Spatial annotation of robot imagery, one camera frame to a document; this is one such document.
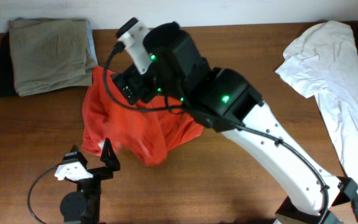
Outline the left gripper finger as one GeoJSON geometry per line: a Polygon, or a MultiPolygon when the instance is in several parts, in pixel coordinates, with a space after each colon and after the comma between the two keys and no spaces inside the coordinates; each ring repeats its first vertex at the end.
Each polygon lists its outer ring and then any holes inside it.
{"type": "Polygon", "coordinates": [[[72,162],[80,162],[83,167],[86,167],[88,161],[85,156],[80,152],[79,147],[73,145],[69,153],[65,154],[62,159],[62,164],[69,164],[72,162]]]}
{"type": "Polygon", "coordinates": [[[121,164],[113,150],[109,138],[104,140],[100,161],[105,163],[105,166],[112,172],[119,171],[121,169],[121,164]]]}

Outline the orange t-shirt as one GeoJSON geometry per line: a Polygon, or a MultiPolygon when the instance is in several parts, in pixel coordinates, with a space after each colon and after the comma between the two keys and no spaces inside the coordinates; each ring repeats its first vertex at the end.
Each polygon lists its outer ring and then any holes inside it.
{"type": "Polygon", "coordinates": [[[109,138],[116,152],[128,149],[145,165],[156,166],[169,151],[202,134],[204,127],[188,114],[141,113],[119,106],[104,89],[103,67],[95,67],[92,76],[82,107],[82,150],[100,156],[109,138]]]}

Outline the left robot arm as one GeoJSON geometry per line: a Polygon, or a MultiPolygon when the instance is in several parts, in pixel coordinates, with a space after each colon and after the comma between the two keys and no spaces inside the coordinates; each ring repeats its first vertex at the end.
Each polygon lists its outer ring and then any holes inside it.
{"type": "Polygon", "coordinates": [[[87,169],[85,156],[73,146],[58,165],[55,177],[76,184],[76,190],[66,194],[60,203],[64,223],[100,223],[101,182],[112,179],[121,169],[108,138],[104,140],[100,161],[104,163],[102,167],[87,169]]]}

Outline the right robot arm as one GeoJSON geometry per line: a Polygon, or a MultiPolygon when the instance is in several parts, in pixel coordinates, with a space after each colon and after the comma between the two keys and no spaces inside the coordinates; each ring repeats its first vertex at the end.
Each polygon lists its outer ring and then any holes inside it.
{"type": "Polygon", "coordinates": [[[239,73],[211,68],[189,33],[176,22],[148,29],[132,18],[116,34],[113,54],[127,52],[133,63],[113,78],[135,110],[138,101],[174,98],[171,112],[188,113],[248,152],[284,189],[277,223],[337,223],[330,208],[350,202],[357,184],[321,167],[280,125],[261,94],[239,73]]]}

